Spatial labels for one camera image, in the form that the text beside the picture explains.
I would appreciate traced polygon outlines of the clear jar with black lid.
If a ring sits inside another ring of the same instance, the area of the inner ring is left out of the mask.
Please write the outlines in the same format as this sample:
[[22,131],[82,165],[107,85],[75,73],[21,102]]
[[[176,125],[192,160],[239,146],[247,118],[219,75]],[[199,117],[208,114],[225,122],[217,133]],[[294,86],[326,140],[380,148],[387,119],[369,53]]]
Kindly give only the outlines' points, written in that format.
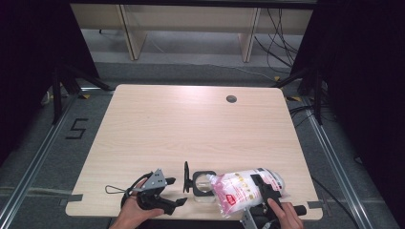
[[183,188],[184,193],[193,193],[193,198],[201,203],[213,203],[215,195],[212,191],[209,176],[215,176],[214,171],[197,171],[190,174],[188,162],[184,162],[183,166]]

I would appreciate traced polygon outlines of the person's left hand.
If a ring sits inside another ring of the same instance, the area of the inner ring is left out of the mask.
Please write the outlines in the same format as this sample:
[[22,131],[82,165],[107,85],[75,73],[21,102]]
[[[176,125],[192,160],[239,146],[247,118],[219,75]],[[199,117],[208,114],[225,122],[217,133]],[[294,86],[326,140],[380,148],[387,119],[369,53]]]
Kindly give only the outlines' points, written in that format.
[[118,216],[109,229],[136,229],[143,222],[148,219],[159,217],[164,214],[164,211],[160,208],[151,210],[143,210],[138,205],[137,192],[133,192],[128,197]]

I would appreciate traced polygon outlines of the aluminium floor rail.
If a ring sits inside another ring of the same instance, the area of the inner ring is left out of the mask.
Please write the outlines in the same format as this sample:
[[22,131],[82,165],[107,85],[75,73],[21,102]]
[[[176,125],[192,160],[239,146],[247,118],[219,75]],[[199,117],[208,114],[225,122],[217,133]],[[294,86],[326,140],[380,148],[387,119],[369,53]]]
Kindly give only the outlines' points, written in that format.
[[359,195],[354,190],[350,179],[343,168],[342,163],[337,157],[334,148],[331,145],[330,139],[327,136],[324,127],[319,123],[318,119],[315,117],[315,112],[307,111],[309,121],[311,123],[312,129],[321,144],[323,152],[326,156],[327,161],[332,169],[332,172],[339,184],[339,187],[347,201],[347,204],[352,212],[354,221],[357,223],[359,229],[373,229],[373,224],[367,214],[367,211],[359,197]]
[[60,133],[62,126],[66,121],[70,109],[77,101],[77,95],[70,95],[62,109],[60,118],[50,127],[45,139],[41,142],[39,149],[36,151],[32,161],[26,169],[24,175],[12,189],[10,197],[6,201],[3,208],[0,210],[0,229],[9,229],[16,213],[18,212],[28,190],[35,180],[40,168],[42,167],[49,151],[51,150],[57,135]]

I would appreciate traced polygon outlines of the red and white sugar bag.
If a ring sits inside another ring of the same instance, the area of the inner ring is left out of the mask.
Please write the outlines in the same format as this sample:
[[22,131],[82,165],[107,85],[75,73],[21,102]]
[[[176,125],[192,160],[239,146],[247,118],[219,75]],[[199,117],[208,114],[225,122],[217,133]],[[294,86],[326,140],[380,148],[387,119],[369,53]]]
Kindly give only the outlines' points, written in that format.
[[281,195],[284,194],[284,180],[277,173],[266,168],[206,176],[224,217],[230,217],[246,207],[263,202],[259,187],[253,181],[252,175],[258,175],[265,184],[269,184]]

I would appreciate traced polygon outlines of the black metal stand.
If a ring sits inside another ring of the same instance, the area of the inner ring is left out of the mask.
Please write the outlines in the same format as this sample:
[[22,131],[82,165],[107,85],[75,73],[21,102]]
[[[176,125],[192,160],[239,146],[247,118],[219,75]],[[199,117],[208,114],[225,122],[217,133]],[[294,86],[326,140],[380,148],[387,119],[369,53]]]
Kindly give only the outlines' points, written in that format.
[[85,81],[97,86],[103,91],[113,91],[114,88],[103,83],[97,77],[86,74],[85,72],[67,64],[58,64],[53,70],[52,89],[53,89],[53,124],[62,116],[62,95],[61,86],[65,88],[68,94],[80,94],[82,92],[76,78],[83,78]]
[[273,88],[279,88],[286,86],[294,80],[300,79],[301,82],[298,86],[297,92],[299,95],[309,95],[313,93],[314,99],[312,108],[314,110],[314,116],[319,125],[322,125],[321,118],[321,101],[322,101],[322,76],[314,68],[304,68],[296,73],[291,73],[289,77],[277,82],[273,85]]

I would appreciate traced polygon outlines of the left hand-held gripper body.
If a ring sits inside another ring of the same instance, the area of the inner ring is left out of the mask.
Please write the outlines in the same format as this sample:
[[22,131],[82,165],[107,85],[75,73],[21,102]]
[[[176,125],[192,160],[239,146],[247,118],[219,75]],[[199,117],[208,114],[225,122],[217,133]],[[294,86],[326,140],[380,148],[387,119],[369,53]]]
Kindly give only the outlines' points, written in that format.
[[140,208],[143,210],[163,209],[163,198],[160,194],[166,186],[167,182],[161,169],[145,175],[137,185],[137,199]]

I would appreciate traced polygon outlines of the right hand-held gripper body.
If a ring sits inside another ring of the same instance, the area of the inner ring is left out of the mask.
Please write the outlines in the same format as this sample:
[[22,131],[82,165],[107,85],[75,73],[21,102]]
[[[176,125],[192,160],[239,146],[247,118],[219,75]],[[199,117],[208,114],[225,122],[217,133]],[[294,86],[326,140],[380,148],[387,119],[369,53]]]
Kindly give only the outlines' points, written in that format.
[[[298,217],[304,215],[307,210],[303,205],[293,206]],[[281,229],[280,222],[272,209],[267,207],[252,207],[245,210],[241,223],[245,229]]]

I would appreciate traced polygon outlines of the person's right hand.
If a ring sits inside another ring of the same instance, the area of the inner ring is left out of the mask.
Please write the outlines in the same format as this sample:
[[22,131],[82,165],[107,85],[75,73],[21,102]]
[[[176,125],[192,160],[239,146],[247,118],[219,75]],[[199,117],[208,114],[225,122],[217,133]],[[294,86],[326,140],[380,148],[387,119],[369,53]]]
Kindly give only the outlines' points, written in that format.
[[269,207],[278,218],[281,229],[304,229],[303,221],[298,217],[290,202],[278,204],[275,200],[267,200]]

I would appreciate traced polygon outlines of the beige wooden furniture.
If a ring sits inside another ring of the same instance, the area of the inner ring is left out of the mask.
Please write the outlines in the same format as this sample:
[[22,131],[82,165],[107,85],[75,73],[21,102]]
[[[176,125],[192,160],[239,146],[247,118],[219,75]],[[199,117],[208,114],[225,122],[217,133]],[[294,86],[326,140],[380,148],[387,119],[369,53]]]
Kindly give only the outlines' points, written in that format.
[[265,8],[137,6],[72,3],[82,29],[121,30],[129,57],[137,60],[149,31],[208,31],[236,33],[242,59],[250,60],[253,39],[258,33],[302,35],[311,10]]

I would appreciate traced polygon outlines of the black curtain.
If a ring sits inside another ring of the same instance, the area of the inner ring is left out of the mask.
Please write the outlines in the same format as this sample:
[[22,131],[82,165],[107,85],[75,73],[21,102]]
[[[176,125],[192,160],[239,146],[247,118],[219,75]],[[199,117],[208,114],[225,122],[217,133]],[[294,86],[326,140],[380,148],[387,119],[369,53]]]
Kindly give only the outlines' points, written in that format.
[[70,1],[0,0],[0,165],[64,65],[98,77]]
[[332,107],[405,228],[405,0],[314,0],[293,69],[319,62]]

